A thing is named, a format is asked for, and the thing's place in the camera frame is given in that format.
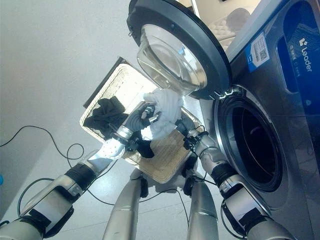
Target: white cloth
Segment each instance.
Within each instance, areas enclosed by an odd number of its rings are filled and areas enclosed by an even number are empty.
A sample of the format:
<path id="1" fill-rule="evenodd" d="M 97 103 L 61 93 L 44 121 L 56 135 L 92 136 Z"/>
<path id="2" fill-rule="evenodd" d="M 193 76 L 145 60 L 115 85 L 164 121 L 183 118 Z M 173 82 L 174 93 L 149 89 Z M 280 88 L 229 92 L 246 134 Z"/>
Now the white cloth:
<path id="1" fill-rule="evenodd" d="M 156 89 L 143 96 L 147 102 L 156 102 L 154 114 L 160 112 L 155 123 L 141 130 L 143 140 L 158 140 L 167 137 L 177 126 L 181 119 L 182 96 L 171 89 Z"/>

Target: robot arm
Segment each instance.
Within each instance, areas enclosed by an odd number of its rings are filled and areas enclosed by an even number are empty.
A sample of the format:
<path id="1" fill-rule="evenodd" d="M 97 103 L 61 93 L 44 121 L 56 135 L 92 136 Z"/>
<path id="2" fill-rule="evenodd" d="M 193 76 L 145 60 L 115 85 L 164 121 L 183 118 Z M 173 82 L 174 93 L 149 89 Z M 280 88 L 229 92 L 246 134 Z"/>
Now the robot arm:
<path id="1" fill-rule="evenodd" d="M 1 227 L 0 238 L 42 240 L 57 234 L 73 214 L 73 203 L 112 161 L 122 157 L 133 132 L 157 120 L 158 116 L 148 118 L 153 105 L 154 102 L 141 102 L 100 150 L 91 152 L 56 178 L 25 205 L 19 219 Z"/>
<path id="2" fill-rule="evenodd" d="M 188 132 L 184 146 L 201 160 L 224 198 L 222 209 L 232 228 L 248 240 L 295 240 L 280 224 L 255 189 L 239 175 L 207 132 Z"/>

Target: front-load washing machine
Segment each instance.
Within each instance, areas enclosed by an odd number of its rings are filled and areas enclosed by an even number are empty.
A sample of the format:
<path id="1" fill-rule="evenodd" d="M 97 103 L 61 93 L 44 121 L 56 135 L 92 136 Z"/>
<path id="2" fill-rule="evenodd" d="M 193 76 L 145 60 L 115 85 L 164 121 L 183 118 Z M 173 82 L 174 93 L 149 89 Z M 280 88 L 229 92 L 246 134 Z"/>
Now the front-load washing machine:
<path id="1" fill-rule="evenodd" d="M 211 137 L 272 217 L 297 239 L 320 239 L 319 1 L 276 2 L 231 62 L 174 0 L 132 0 L 127 24 L 155 83 L 209 105 Z"/>

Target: white floor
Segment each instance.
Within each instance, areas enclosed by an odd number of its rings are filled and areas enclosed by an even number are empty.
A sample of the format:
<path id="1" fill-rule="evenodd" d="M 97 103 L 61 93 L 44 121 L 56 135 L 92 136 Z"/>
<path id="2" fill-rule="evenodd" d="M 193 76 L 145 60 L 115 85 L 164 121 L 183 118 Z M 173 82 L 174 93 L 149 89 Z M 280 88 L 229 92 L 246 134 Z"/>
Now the white floor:
<path id="1" fill-rule="evenodd" d="M 101 146 L 81 129 L 79 119 L 85 110 L 82 104 L 118 56 L 137 66 L 138 47 L 128 37 L 126 24 L 128 5 L 128 0 L 0 1 L 1 143 L 20 127 L 36 125 L 51 131 L 64 154 L 73 143 L 83 144 L 86 154 Z M 74 149 L 71 154 L 79 152 Z M 37 178 L 56 178 L 69 168 L 49 136 L 31 128 L 0 148 L 0 161 L 4 177 L 1 216 L 10 221 L 17 218 L 18 197 L 29 183 Z M 132 170 L 130 164 L 119 160 L 91 191 L 114 203 Z M 22 205 L 44 186 L 41 182 L 30 189 Z M 210 189 L 220 212 L 218 189 Z M 149 192 L 150 196 L 155 194 L 153 188 Z M 183 195 L 183 200 L 189 211 L 190 198 Z M 52 239 L 101 239 L 112 207 L 85 193 L 74 209 L 71 219 Z M 222 240 L 233 239 L 221 225 L 219 234 Z M 137 240 L 176 240 L 186 235 L 185 213 L 177 194 L 164 193 L 140 204 Z"/>

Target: woven laundry basket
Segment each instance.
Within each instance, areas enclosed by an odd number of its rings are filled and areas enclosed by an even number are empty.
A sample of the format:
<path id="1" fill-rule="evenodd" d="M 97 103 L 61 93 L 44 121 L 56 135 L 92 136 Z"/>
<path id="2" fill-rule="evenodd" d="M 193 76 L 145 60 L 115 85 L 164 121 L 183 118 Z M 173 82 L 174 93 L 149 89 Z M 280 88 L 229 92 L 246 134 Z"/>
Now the woven laundry basket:
<path id="1" fill-rule="evenodd" d="M 84 126 L 85 119 L 92 116 L 93 110 L 99 107 L 98 100 L 116 96 L 125 107 L 125 113 L 130 114 L 143 100 L 143 94 L 150 93 L 157 88 L 155 83 L 122 58 L 118 60 L 99 87 L 100 89 L 97 89 L 95 95 L 93 94 L 86 103 L 85 107 L 87 108 L 80 118 L 80 125 L 87 133 L 102 143 L 105 140 L 99 130 Z M 200 121 L 186 109 L 182 108 L 182 112 L 193 120 L 196 127 L 201 125 Z M 154 152 L 153 158 L 144 158 L 137 151 L 127 151 L 123 155 L 123 159 L 157 182 L 166 183 L 175 175 L 190 153 L 183 147 L 183 139 L 184 136 L 174 130 L 168 137 L 151 142 L 150 147 Z"/>

